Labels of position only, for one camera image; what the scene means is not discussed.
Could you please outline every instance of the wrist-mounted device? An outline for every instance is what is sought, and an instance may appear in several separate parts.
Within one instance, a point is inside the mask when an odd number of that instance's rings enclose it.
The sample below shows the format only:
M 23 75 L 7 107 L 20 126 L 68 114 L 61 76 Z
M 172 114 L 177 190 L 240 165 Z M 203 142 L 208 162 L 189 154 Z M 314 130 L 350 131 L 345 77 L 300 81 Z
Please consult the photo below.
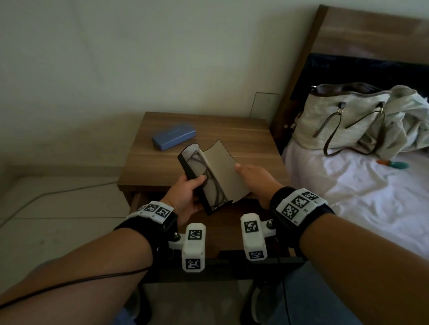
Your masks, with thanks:
M 163 260 L 169 252 L 169 241 L 174 241 L 177 233 L 177 215 L 174 208 L 162 202 L 151 201 L 127 216 L 127 219 L 117 226 L 137 231 L 149 242 L 152 249 L 154 264 Z
M 277 238 L 288 247 L 298 248 L 305 229 L 318 217 L 334 211 L 328 202 L 307 189 L 283 187 L 270 201 Z

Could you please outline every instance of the mattress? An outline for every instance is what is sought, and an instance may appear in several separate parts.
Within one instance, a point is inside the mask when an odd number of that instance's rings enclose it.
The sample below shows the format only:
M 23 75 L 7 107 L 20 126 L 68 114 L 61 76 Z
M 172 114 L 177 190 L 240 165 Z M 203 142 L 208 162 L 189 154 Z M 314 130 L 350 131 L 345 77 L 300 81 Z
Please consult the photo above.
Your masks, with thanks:
M 429 259 L 429 157 L 400 153 L 400 170 L 376 163 L 374 156 L 344 150 L 325 157 L 291 140 L 283 162 L 293 186 L 325 198 L 335 213 Z

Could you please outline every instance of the headboard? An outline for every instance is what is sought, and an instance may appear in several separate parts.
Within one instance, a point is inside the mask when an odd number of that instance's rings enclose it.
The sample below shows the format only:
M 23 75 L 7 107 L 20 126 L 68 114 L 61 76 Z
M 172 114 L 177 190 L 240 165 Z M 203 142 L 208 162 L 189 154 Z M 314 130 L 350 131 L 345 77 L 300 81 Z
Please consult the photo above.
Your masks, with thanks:
M 279 151 L 312 85 L 356 81 L 429 96 L 429 21 L 319 6 L 270 126 Z

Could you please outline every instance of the person's right hand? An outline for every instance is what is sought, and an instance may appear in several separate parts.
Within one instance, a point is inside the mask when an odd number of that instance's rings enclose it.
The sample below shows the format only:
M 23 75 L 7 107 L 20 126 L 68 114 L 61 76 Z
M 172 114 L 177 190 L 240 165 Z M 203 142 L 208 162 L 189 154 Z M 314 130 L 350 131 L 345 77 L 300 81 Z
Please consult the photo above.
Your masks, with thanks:
M 261 166 L 235 165 L 237 173 L 243 178 L 249 190 L 256 196 L 261 207 L 269 209 L 273 195 L 282 187 L 271 174 Z

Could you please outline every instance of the bag handle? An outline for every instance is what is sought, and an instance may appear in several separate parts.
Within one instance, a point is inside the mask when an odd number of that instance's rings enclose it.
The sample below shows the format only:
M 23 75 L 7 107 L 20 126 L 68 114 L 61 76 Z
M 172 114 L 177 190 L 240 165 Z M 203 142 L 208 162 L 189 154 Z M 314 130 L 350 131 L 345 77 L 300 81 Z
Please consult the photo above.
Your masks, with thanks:
M 365 155 L 365 156 L 370 155 L 370 154 L 372 154 L 372 153 L 375 153 L 375 152 L 376 152 L 376 151 L 377 151 L 377 150 L 382 146 L 382 144 L 384 143 L 384 137 L 385 137 L 385 134 L 386 134 L 386 132 L 385 132 L 385 131 L 386 131 L 386 130 L 385 130 L 386 128 L 385 128 L 385 125 L 384 125 L 384 121 L 385 121 L 385 119 L 386 119 L 386 114 L 384 113 L 384 110 L 383 110 L 383 108 L 384 108 L 384 102 L 379 102 L 379 103 L 377 104 L 376 108 L 380 108 L 380 110 L 379 110 L 379 111 L 374 111 L 374 112 L 368 113 L 368 114 L 367 114 L 367 115 L 365 115 L 364 117 L 361 117 L 360 119 L 358 119 L 356 122 L 353 122 L 353 123 L 352 123 L 352 124 L 350 124 L 349 126 L 345 127 L 346 129 L 348 129 L 348 128 L 352 127 L 353 125 L 355 125 L 356 123 L 359 123 L 359 122 L 360 122 L 360 121 L 362 121 L 365 117 L 367 117 L 367 116 L 371 115 L 372 113 L 380 113 L 380 114 L 382 114 L 382 115 L 383 115 L 383 120 L 382 120 L 382 122 L 381 122 L 380 130 L 378 131 L 377 140 L 376 140 L 376 143 L 375 143 L 374 148 L 373 148 L 370 152 L 362 152 L 362 151 L 357 150 L 357 149 L 355 149 L 355 148 L 353 148 L 353 147 L 346 147 L 346 148 L 342 148 L 342 149 L 340 149 L 340 150 L 338 150 L 338 151 L 336 151 L 336 152 L 328 153 L 328 147 L 329 147 L 329 144 L 331 143 L 332 138 L 333 138 L 333 137 L 334 137 L 334 135 L 336 134 L 336 132 L 337 132 L 337 130 L 338 130 L 338 128 L 339 128 L 339 126 L 340 126 L 340 124 L 341 124 L 342 113 L 343 113 L 343 110 L 344 110 L 345 106 L 346 106 L 346 103 L 345 103 L 345 102 L 340 102 L 340 103 L 338 103 L 338 105 L 337 105 L 337 107 L 338 107 L 337 112 L 332 113 L 330 116 L 328 116 L 328 118 L 327 118 L 327 119 L 325 120 L 325 122 L 322 124 L 322 126 L 320 127 L 320 129 L 319 129 L 318 131 L 316 131 L 316 132 L 315 132 L 315 134 L 313 135 L 313 138 L 316 138 L 316 137 L 320 134 L 320 132 L 322 132 L 322 130 L 323 130 L 323 129 L 324 129 L 324 127 L 328 124 L 328 122 L 331 120 L 331 118 L 332 118 L 332 117 L 334 117 L 334 116 L 336 116 L 336 115 L 339 115 L 339 116 L 340 116 L 340 120 L 338 121 L 338 125 L 337 125 L 337 127 L 336 127 L 336 128 L 335 128 L 335 130 L 332 132 L 332 134 L 329 136 L 328 140 L 326 141 L 326 143 L 325 143 L 325 145 L 324 145 L 324 147 L 323 147 L 323 154 L 324 154 L 326 157 L 333 157 L 333 156 L 338 155 L 338 154 L 339 154 L 340 152 L 342 152 L 344 149 L 349 149 L 349 150 L 351 150 L 351 151 L 354 151 L 354 152 L 360 153 L 360 154 Z

